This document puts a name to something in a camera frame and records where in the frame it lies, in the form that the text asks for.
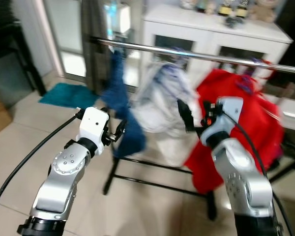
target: white cloth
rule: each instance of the white cloth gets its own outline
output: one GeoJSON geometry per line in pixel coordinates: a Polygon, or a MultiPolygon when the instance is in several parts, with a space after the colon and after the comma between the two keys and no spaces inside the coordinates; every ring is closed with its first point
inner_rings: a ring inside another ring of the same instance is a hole
{"type": "Polygon", "coordinates": [[[187,134],[179,115],[177,99],[186,103],[194,118],[194,125],[201,126],[199,95],[191,89],[185,72],[169,62],[154,62],[132,97],[132,112],[142,129],[154,133],[157,146],[171,166],[182,166],[199,140],[187,134]]]}

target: teal mat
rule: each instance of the teal mat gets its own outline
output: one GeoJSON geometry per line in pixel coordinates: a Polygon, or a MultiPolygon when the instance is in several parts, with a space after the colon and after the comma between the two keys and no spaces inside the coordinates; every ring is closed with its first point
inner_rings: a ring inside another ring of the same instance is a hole
{"type": "Polygon", "coordinates": [[[85,109],[92,107],[97,99],[98,96],[92,94],[86,86],[59,83],[47,92],[39,102],[61,107],[85,109]]]}

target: red cloth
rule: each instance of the red cloth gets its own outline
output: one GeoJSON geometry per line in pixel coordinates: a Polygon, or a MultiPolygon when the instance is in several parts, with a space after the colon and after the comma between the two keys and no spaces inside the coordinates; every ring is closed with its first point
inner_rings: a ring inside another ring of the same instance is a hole
{"type": "MultiPolygon", "coordinates": [[[[279,111],[276,105],[261,98],[259,92],[254,92],[255,80],[224,70],[213,70],[197,88],[200,95],[199,104],[205,114],[203,101],[215,103],[218,97],[236,96],[244,99],[239,124],[244,128],[259,152],[265,168],[277,157],[283,139],[283,128],[275,119],[279,111]]],[[[241,144],[253,155],[252,149],[235,127],[231,137],[237,138],[241,144]]],[[[256,166],[260,165],[255,158],[256,166]]],[[[211,157],[211,150],[198,142],[185,163],[193,172],[193,184],[200,193],[214,190],[223,183],[217,173],[211,157]]]]}

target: metal rail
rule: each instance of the metal rail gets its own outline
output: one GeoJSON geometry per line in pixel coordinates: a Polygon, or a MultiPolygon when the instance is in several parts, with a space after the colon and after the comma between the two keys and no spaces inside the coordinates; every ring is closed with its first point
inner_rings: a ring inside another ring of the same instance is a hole
{"type": "Polygon", "coordinates": [[[114,46],[114,47],[135,49],[135,50],[159,53],[164,55],[179,55],[181,57],[187,57],[187,58],[195,58],[195,59],[201,59],[201,60],[209,60],[209,61],[216,61],[216,62],[223,62],[223,63],[230,63],[230,64],[238,64],[238,65],[246,65],[246,66],[259,67],[259,68],[276,70],[276,71],[287,72],[287,73],[295,73],[295,67],[287,66],[287,65],[266,64],[262,62],[254,62],[251,60],[229,58],[229,57],[223,57],[223,56],[214,56],[209,54],[181,52],[181,51],[168,49],[168,48],[146,46],[146,45],[140,45],[140,44],[134,44],[134,43],[123,43],[123,42],[96,38],[96,37],[90,37],[89,40],[91,43],[100,43],[102,45],[108,45],[108,46],[114,46]]]}

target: blue cloth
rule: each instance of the blue cloth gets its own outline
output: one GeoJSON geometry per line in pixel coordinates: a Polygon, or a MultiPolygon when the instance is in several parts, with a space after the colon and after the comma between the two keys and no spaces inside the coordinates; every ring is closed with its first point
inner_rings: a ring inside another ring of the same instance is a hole
{"type": "Polygon", "coordinates": [[[92,94],[85,86],[58,83],[39,102],[61,107],[85,109],[92,107],[97,99],[98,96],[92,94]]]}
{"type": "Polygon", "coordinates": [[[127,89],[123,83],[123,63],[120,52],[115,51],[111,61],[111,79],[101,99],[116,111],[116,118],[126,119],[127,126],[122,141],[115,151],[115,157],[125,157],[145,149],[146,138],[128,107],[127,89]]]}

